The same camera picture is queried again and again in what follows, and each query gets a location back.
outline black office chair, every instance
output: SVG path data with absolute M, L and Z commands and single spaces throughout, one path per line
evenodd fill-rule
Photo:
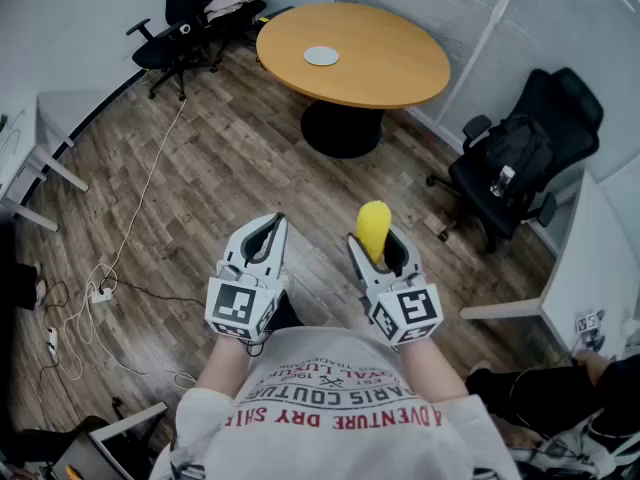
M 253 17 L 266 8 L 261 0 L 244 4 L 237 11 L 207 23 L 204 8 L 211 0 L 167 0 L 165 19 L 169 28 L 157 36 L 152 36 L 146 28 L 151 21 L 145 19 L 130 28 L 126 34 L 136 30 L 147 39 L 134 54 L 133 61 L 145 69 L 164 71 L 160 79 L 149 89 L 149 98 L 155 97 L 155 90 L 174 77 L 180 89 L 179 100 L 185 99 L 183 73 L 186 69 L 209 68 L 215 73 L 222 60 L 222 53 L 230 40 L 251 26 Z M 222 37 L 223 44 L 213 62 L 202 60 L 203 49 L 209 42 Z
M 487 252 L 495 251 L 496 237 L 510 240 L 523 220 L 536 218 L 543 226 L 548 225 L 555 213 L 555 198 L 548 193 L 539 208 L 530 210 L 535 194 L 544 191 L 558 173 L 595 153 L 600 144 L 597 132 L 602 123 L 602 106 L 569 68 L 553 74 L 534 69 L 510 114 L 514 115 L 535 120 L 549 137 L 554 154 L 533 185 L 512 194 L 509 203 L 489 190 L 497 173 L 486 166 L 487 136 L 475 142 L 491 127 L 491 121 L 484 115 L 474 117 L 464 127 L 464 153 L 449 167 L 451 181 L 434 174 L 427 177 L 428 186 L 434 186 L 435 182 L 445 185 L 460 197 L 470 213 L 480 219 L 487 235 Z M 457 218 L 438 238 L 446 241 L 456 223 Z

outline white desk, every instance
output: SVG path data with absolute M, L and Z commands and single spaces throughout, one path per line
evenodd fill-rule
M 47 177 L 34 165 L 34 159 L 48 165 L 80 190 L 84 192 L 89 190 L 89 186 L 84 181 L 54 159 L 44 147 L 37 143 L 38 117 L 38 102 L 34 96 L 20 112 L 9 116 L 6 129 L 0 134 L 0 205 L 51 231 L 57 231 L 58 225 L 55 222 L 7 196 L 9 187 L 23 169 L 29 170 L 41 181 L 46 181 Z M 68 137 L 62 136 L 61 138 L 73 146 L 73 142 Z
M 578 339 L 576 315 L 606 311 L 600 330 L 606 336 L 600 351 L 621 359 L 627 339 L 622 324 L 633 318 L 640 289 L 640 269 L 609 202 L 591 175 L 584 173 L 574 204 L 569 232 L 537 299 L 465 308 L 461 316 L 512 318 L 541 316 L 558 341 L 572 350 Z M 584 348 L 580 342 L 575 350 Z

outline wall baseboard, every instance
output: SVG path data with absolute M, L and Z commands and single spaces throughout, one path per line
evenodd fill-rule
M 141 69 L 140 71 L 135 73 L 131 78 L 129 78 L 126 82 L 124 82 L 120 87 L 118 87 L 115 91 L 113 91 L 102 103 L 100 103 L 95 109 L 93 109 L 93 111 L 87 117 L 85 117 L 78 126 L 75 127 L 75 129 L 69 134 L 69 138 L 75 142 L 76 138 L 82 133 L 82 131 L 87 126 L 89 126 L 91 121 L 93 121 L 96 117 L 98 117 L 98 115 L 105 108 L 107 108 L 113 102 L 113 100 L 115 100 L 124 91 L 126 91 L 129 87 L 131 87 L 134 83 L 136 83 L 140 78 L 142 78 L 145 73 L 146 73 L 146 70 Z M 53 153 L 52 155 L 53 158 L 57 160 L 60 157 L 60 155 L 62 155 L 62 153 L 64 153 L 68 149 L 68 147 L 69 146 L 67 146 L 65 142 L 62 142 L 60 147 L 55 151 L 55 153 Z M 48 172 L 49 172 L 49 166 L 45 165 L 42 168 L 42 174 L 47 174 Z M 35 192 L 36 188 L 38 188 L 39 184 L 40 184 L 40 180 L 38 178 L 36 178 L 33 181 L 33 183 L 31 183 L 29 190 L 27 190 L 27 193 L 24 195 L 24 197 L 22 198 L 22 202 L 20 203 L 22 206 L 27 204 L 27 201 L 29 201 L 29 199 Z
M 431 130 L 435 135 L 437 135 L 440 139 L 445 141 L 451 148 L 458 153 L 462 154 L 462 142 L 458 139 L 453 133 L 449 130 L 439 126 L 431 119 L 427 114 L 425 114 L 418 107 L 409 107 L 404 109 L 410 116 L 416 118 L 423 125 L 425 125 L 429 130 Z

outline black table base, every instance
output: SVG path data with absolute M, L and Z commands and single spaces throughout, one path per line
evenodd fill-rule
M 356 158 L 380 142 L 384 110 L 312 103 L 302 115 L 302 135 L 313 149 L 333 158 Z

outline electrical outlet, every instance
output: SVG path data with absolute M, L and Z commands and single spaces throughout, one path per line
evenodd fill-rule
M 113 292 L 111 288 L 103 288 L 102 293 L 98 290 L 94 290 L 91 294 L 91 302 L 94 304 L 100 304 L 101 302 L 107 302 L 108 300 L 113 299 Z
M 53 359 L 56 358 L 56 354 L 58 353 L 58 330 L 51 329 L 49 331 L 49 354 Z

